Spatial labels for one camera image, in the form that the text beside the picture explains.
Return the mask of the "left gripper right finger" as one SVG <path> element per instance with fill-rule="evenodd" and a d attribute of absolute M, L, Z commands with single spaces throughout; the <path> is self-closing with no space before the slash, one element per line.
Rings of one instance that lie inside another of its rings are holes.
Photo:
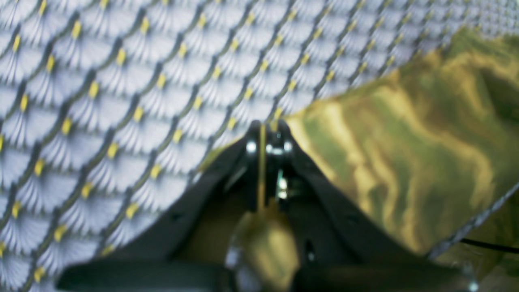
<path fill-rule="evenodd" d="M 287 217 L 299 267 L 291 292 L 476 292 L 471 270 L 415 255 L 346 198 L 296 143 L 265 127 L 267 198 Z"/>

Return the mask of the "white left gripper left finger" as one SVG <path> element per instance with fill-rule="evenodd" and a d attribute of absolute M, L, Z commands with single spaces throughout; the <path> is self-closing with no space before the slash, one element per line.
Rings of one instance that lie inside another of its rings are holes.
<path fill-rule="evenodd" d="M 224 264 L 177 260 L 212 202 L 243 185 L 241 203 L 258 210 L 261 122 L 252 122 L 202 172 L 197 182 L 143 233 L 97 260 L 66 268 L 57 280 L 63 292 L 236 292 L 234 273 Z"/>

